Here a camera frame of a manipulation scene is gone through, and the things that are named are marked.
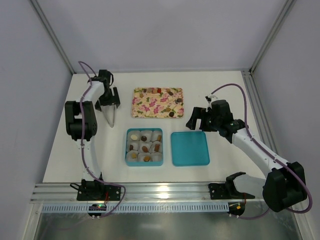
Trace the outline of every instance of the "pink floral pattern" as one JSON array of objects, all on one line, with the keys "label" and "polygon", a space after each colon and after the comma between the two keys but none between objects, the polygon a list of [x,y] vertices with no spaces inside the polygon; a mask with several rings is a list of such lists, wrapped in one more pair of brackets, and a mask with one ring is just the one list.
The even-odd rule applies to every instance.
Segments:
[{"label": "pink floral pattern", "polygon": [[184,96],[181,88],[134,89],[131,115],[134,118],[182,118]]}]

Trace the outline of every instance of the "ventilation grille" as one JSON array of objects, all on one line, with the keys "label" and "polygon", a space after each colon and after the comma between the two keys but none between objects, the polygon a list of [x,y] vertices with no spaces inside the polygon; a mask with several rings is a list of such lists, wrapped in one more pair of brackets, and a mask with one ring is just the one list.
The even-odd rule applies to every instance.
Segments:
[{"label": "ventilation grille", "polygon": [[[42,213],[95,213],[89,211],[92,203],[47,203],[43,205]],[[107,203],[106,212],[116,206]],[[184,202],[184,203],[122,203],[114,211],[115,214],[124,213],[211,213],[228,212],[227,202]]]}]

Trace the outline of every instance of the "yellow floral tray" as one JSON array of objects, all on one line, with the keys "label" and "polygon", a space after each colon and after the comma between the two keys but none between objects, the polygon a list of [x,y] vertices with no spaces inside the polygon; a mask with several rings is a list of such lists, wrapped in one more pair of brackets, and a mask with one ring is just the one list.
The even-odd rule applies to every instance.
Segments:
[{"label": "yellow floral tray", "polygon": [[182,88],[138,87],[133,91],[131,115],[134,118],[182,118]]}]

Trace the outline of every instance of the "table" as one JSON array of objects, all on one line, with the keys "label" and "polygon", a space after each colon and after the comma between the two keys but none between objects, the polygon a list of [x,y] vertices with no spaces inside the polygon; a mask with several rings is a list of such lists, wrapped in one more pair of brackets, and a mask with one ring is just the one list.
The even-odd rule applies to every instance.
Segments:
[{"label": "table", "polygon": [[[207,107],[205,96],[227,83],[236,83],[245,89],[240,71],[197,72],[135,72],[115,73],[114,84],[118,88],[121,105],[116,111],[115,126],[110,128],[101,112],[96,111],[98,131],[95,149],[104,180],[117,183],[152,182],[217,182],[243,171],[264,178],[260,169],[237,147],[216,132],[206,132],[210,164],[207,166],[175,167],[171,157],[170,136],[173,132],[189,131],[185,127],[193,107]],[[86,89],[85,74],[74,74],[66,101],[78,99]],[[182,88],[184,95],[184,117],[180,119],[147,119],[131,117],[133,90],[137,87]],[[244,102],[240,90],[234,86],[217,92],[219,99],[230,104],[235,119],[244,119]],[[248,125],[259,138],[253,111],[248,102]],[[125,163],[126,132],[129,128],[161,128],[163,130],[162,166],[130,167]],[[82,160],[75,142],[67,135],[65,112],[56,131],[49,161],[43,178],[44,183],[80,182]]]}]

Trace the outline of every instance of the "divided container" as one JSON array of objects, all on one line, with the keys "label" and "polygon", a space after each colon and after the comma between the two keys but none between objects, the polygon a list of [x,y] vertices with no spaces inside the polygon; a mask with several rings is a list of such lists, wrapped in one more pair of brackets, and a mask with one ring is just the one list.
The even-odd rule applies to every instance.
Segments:
[{"label": "divided container", "polygon": [[[156,152],[156,153],[144,153],[144,152],[141,152],[139,149],[140,149],[140,145],[138,145],[138,151],[136,151],[135,149],[133,150],[134,152],[138,152],[137,154],[137,158],[136,161],[133,161],[132,159],[131,160],[127,160],[127,154],[128,152],[131,152],[128,150],[128,142],[131,142],[131,138],[129,137],[130,135],[130,132],[132,131],[139,131],[140,132],[140,135],[138,136],[138,139],[136,141],[134,141],[134,143],[137,143],[137,144],[140,144],[140,141],[141,141],[141,132],[142,131],[152,131],[152,133],[154,131],[159,131],[161,132],[161,150],[162,150],[162,153],[159,153],[159,152]],[[162,131],[161,128],[130,128],[126,131],[126,141],[125,141],[125,157],[124,157],[124,160],[125,160],[125,163],[129,166],[129,167],[156,167],[156,166],[161,166],[163,163],[164,163],[164,133]],[[153,139],[150,139],[150,141],[146,141],[145,143],[154,143],[155,141],[152,141]],[[141,157],[139,157],[140,155],[148,155],[148,156],[151,156],[151,160],[150,161],[141,161],[139,159],[141,159]]]}]

